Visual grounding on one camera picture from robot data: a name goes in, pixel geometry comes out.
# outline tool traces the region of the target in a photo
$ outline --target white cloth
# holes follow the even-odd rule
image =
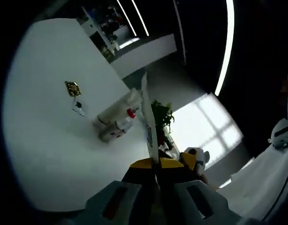
[[[249,166],[231,177],[217,192],[242,217],[262,220],[275,203],[288,176],[288,148],[270,145]]]
[[[205,169],[205,157],[204,157],[204,151],[202,148],[187,148],[185,150],[185,153],[189,153],[191,149],[196,150],[196,159],[197,159],[197,173],[199,176],[204,174]]]

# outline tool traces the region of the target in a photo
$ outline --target window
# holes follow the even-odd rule
[[[209,168],[234,149],[242,133],[213,94],[204,95],[173,113],[171,137],[180,152],[188,147],[209,151]]]

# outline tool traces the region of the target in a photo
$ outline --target white table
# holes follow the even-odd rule
[[[77,82],[94,118],[129,90],[76,20],[34,24],[22,41],[7,80],[3,132],[23,190],[40,210],[80,210],[129,165],[147,158],[136,125],[111,144],[90,120],[74,112],[64,81]]]

